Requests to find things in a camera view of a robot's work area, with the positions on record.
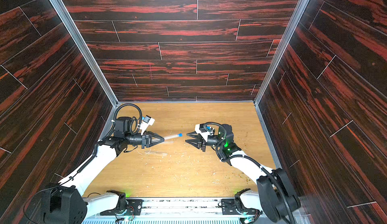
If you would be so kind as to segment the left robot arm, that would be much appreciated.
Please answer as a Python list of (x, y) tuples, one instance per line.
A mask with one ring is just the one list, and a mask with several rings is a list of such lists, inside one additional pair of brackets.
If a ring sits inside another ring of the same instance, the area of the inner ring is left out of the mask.
[(95, 145), (93, 152), (79, 167), (57, 184), (38, 192), (41, 196), (41, 224), (80, 224), (85, 219), (110, 212), (125, 215), (129, 205), (126, 194), (109, 190), (105, 194), (84, 198), (84, 192), (99, 173), (128, 146), (148, 148), (164, 142), (159, 134), (148, 131), (154, 118), (143, 115), (140, 107), (126, 103), (114, 112), (109, 132)]

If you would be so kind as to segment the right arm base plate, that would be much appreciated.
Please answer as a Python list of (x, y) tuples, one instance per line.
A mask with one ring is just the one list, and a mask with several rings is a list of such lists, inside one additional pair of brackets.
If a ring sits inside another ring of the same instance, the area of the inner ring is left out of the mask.
[(240, 200), (236, 200), (235, 198), (223, 198), (218, 203), (218, 206), (222, 210), (222, 214), (226, 216), (230, 215), (261, 215), (263, 212), (254, 209), (254, 208), (246, 208), (243, 206)]

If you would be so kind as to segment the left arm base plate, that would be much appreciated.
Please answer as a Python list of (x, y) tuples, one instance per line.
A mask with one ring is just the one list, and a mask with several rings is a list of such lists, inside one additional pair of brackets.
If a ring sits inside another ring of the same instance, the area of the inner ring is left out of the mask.
[(142, 211), (142, 199), (127, 198), (126, 202), (120, 201), (116, 208), (101, 212), (101, 216), (135, 217)]

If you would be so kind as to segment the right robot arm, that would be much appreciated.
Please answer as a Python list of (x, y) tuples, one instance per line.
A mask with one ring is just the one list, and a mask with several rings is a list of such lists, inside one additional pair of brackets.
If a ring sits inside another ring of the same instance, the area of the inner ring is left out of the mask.
[(186, 143), (202, 151), (211, 147), (221, 162), (242, 171), (255, 182), (257, 191), (246, 188), (237, 192), (231, 207), (222, 202), (227, 212), (236, 211), (242, 215), (240, 222), (243, 224), (255, 223), (262, 214), (273, 223), (296, 222), (293, 212), (301, 207), (301, 203), (286, 172), (281, 168), (266, 167), (248, 156), (235, 143), (231, 125), (197, 124), (187, 136)]

